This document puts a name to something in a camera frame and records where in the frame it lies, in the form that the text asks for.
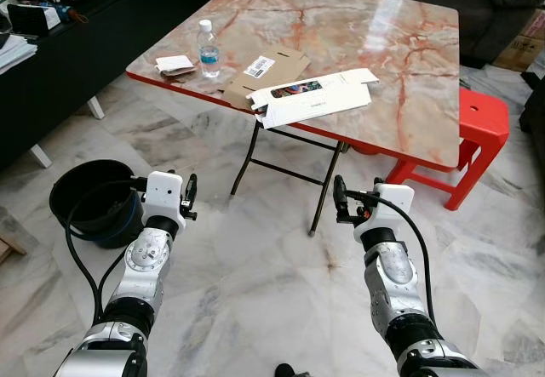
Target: metal table leg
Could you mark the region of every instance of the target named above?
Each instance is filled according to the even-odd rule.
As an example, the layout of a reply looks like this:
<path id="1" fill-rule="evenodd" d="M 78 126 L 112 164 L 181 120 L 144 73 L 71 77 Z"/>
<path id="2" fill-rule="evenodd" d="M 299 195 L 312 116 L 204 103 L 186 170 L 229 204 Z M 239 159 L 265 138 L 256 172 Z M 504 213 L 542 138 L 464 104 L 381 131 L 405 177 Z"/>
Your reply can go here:
<path id="1" fill-rule="evenodd" d="M 244 159 L 244 163 L 242 164 L 242 167 L 240 168 L 240 171 L 238 172 L 235 183 L 232 185 L 232 189 L 231 189 L 232 196 L 234 196 L 235 193 L 237 192 L 237 188 L 238 188 L 238 185 L 240 184 L 240 180 L 242 179 L 244 172 L 248 168 L 248 164 L 250 164 L 252 154 L 254 154 L 255 143 L 257 142 L 257 135 L 259 134 L 260 127 L 261 127 L 260 123 L 255 122 L 254 133 L 252 134 L 252 140 L 250 142 L 250 148 L 248 149 L 248 154 L 246 155 L 246 158 Z"/>
<path id="2" fill-rule="evenodd" d="M 314 214 L 313 225 L 311 226 L 310 232 L 308 233 L 308 235 L 310 237 L 313 237 L 314 233 L 316 232 L 316 227 L 318 226 L 318 221 L 319 221 L 320 215 L 322 213 L 322 207 L 324 206 L 325 195 L 326 195 L 327 189 L 328 189 L 328 187 L 330 185 L 331 177 L 333 176 L 333 170 L 335 169 L 337 159 L 339 158 L 339 154 L 341 152 L 343 152 L 343 150 L 344 151 L 347 150 L 348 146 L 344 142 L 338 141 L 336 147 L 333 147 L 333 146 L 330 146 L 330 145 L 326 145 L 324 143 L 320 143 L 319 141 L 310 140 L 310 139 L 307 139 L 307 138 L 304 138 L 304 137 L 301 137 L 301 136 L 297 136 L 296 134 L 291 134 L 291 133 L 288 133 L 288 132 L 284 132 L 282 130 L 277 130 L 277 129 L 269 129 L 268 130 L 271 133 L 288 136 L 288 137 L 290 137 L 292 139 L 299 140 L 299 141 L 304 141 L 305 143 L 309 143 L 311 145 L 323 147 L 325 149 L 333 151 L 334 152 L 333 157 L 331 158 L 330 167 L 327 170 L 327 175 L 325 176 L 325 180 L 320 181 L 320 180 L 316 180 L 316 179 L 314 179 L 312 177 L 308 177 L 306 175 L 299 174 L 299 173 L 296 173 L 294 171 L 291 171 L 291 170 L 288 170 L 288 169 L 283 169 L 283 168 L 281 168 L 279 166 L 275 166 L 273 164 L 265 163 L 265 162 L 263 162 L 261 160 L 254 159 L 252 157 L 252 155 L 254 154 L 255 143 L 257 142 L 257 135 L 259 134 L 259 129 L 262 129 L 262 128 L 263 128 L 263 125 L 261 123 L 255 122 L 254 133 L 252 134 L 252 139 L 251 139 L 251 142 L 250 142 L 250 147 L 248 149 L 248 154 L 246 154 L 246 158 L 244 159 L 244 163 L 243 163 L 242 167 L 240 168 L 240 171 L 238 172 L 237 179 L 235 180 L 234 184 L 232 185 L 231 195 L 234 196 L 235 193 L 237 192 L 238 185 L 240 184 L 240 180 L 242 179 L 242 177 L 244 175 L 244 172 L 246 171 L 246 169 L 248 168 L 248 164 L 250 164 L 250 163 L 255 163 L 255 164 L 258 164 L 258 165 L 260 165 L 262 167 L 266 167 L 268 169 L 276 170 L 276 171 L 279 171 L 280 173 L 289 174 L 289 175 L 291 175 L 293 177 L 296 177 L 297 179 L 305 180 L 305 181 L 311 182 L 313 184 L 322 186 L 322 192 L 320 193 L 320 199 L 318 201 L 318 207 L 316 208 L 316 213 Z"/>
<path id="3" fill-rule="evenodd" d="M 335 152 L 333 153 L 333 157 L 331 158 L 330 167 L 327 170 L 324 183 L 322 184 L 322 192 L 318 201 L 318 207 L 316 208 L 316 214 L 314 214 L 313 225 L 310 227 L 310 231 L 308 232 L 308 235 L 310 237 L 314 237 L 314 234 L 316 233 L 318 220 L 320 219 L 320 215 L 322 214 L 322 207 L 324 206 L 325 194 L 327 193 L 327 189 L 330 186 L 331 176 L 333 175 L 333 170 L 335 170 L 335 165 L 337 164 L 337 159 L 339 158 L 339 154 L 341 153 L 343 146 L 344 143 L 342 141 L 337 142 Z"/>

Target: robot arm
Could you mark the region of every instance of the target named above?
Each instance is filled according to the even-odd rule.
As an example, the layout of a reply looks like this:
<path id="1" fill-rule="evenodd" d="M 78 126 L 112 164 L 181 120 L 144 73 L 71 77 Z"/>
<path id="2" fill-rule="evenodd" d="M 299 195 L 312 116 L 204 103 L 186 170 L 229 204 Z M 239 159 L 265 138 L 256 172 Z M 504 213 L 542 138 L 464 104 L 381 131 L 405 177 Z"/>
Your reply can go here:
<path id="1" fill-rule="evenodd" d="M 146 377 L 147 339 L 163 301 L 163 281 L 178 233 L 186 228 L 197 192 L 192 174 L 181 195 L 182 178 L 153 172 L 146 183 L 144 229 L 126 249 L 125 272 L 108 301 L 100 322 L 94 324 L 61 364 L 55 377 Z"/>
<path id="2" fill-rule="evenodd" d="M 348 191 L 340 175 L 333 191 L 337 222 L 354 225 L 354 239 L 364 246 L 365 283 L 371 318 L 398 364 L 401 377 L 485 377 L 479 367 L 445 341 L 418 295 L 418 276 L 407 248 L 395 237 L 402 216 L 378 199 L 408 213 L 414 191 L 376 182 L 372 192 Z M 347 197 L 363 203 L 348 213 Z"/>

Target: marble floor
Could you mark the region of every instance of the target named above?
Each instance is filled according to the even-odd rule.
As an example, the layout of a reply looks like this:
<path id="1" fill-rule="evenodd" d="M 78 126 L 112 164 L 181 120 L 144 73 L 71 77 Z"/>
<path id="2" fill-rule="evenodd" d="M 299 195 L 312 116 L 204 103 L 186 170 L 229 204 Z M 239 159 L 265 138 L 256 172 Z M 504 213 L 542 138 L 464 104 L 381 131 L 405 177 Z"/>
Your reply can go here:
<path id="1" fill-rule="evenodd" d="M 535 68 L 542 76 L 545 67 Z M 441 191 L 414 184 L 411 216 L 429 248 L 439 330 L 491 376 L 544 376 L 544 191 L 518 125 L 531 91 L 519 74 L 491 66 L 464 68 L 462 78 L 508 103 L 511 135 L 458 211 L 442 207 Z M 150 376 L 272 377 L 282 362 L 317 377 L 397 375 L 371 324 L 364 251 L 349 226 L 335 223 L 331 195 L 314 238 L 307 236 L 318 200 L 312 184 L 250 166 L 237 196 L 228 196 L 251 118 L 125 76 L 98 97 L 106 118 L 83 107 L 40 143 L 54 162 L 49 169 L 23 156 L 0 174 L 0 231 L 29 251 L 0 265 L 1 377 L 52 375 L 90 324 L 91 293 L 48 197 L 67 170 L 96 158 L 121 160 L 137 174 L 198 174 L 198 220 L 175 243 Z M 270 162 L 325 175 L 322 149 L 272 134 L 261 134 L 257 149 Z M 365 190 L 393 164 L 351 150 L 336 172 Z M 401 232 L 422 272 L 415 238 Z M 79 240 L 76 247 L 95 277 L 118 255 Z"/>

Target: water bottle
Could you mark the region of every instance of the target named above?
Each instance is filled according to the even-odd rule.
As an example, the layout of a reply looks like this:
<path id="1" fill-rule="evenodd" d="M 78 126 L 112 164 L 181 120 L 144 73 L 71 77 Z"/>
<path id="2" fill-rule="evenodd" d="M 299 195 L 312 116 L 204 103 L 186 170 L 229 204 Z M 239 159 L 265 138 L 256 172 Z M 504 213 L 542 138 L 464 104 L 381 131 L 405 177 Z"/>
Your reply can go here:
<path id="1" fill-rule="evenodd" d="M 217 38 L 212 33 L 212 23 L 210 20 L 201 20 L 198 26 L 200 28 L 197 35 L 198 55 L 203 75 L 217 77 L 220 75 L 220 50 L 216 46 Z"/>

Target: marble tabletop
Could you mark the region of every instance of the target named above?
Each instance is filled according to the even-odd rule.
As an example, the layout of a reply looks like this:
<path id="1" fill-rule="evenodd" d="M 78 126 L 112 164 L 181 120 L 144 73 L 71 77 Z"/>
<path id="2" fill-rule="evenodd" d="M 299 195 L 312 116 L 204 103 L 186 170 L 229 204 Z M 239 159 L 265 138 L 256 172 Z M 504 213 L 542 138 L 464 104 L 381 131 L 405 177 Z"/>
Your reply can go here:
<path id="1" fill-rule="evenodd" d="M 155 59 L 186 54 L 198 63 L 198 22 L 212 20 L 221 75 L 161 77 Z M 249 52 L 275 43 L 311 60 L 301 79 L 358 67 L 380 80 L 369 106 L 293 126 L 377 147 L 437 169 L 455 167 L 459 146 L 459 33 L 454 9 L 411 0 L 211 0 L 127 68 L 141 81 L 229 106 L 225 83 Z"/>

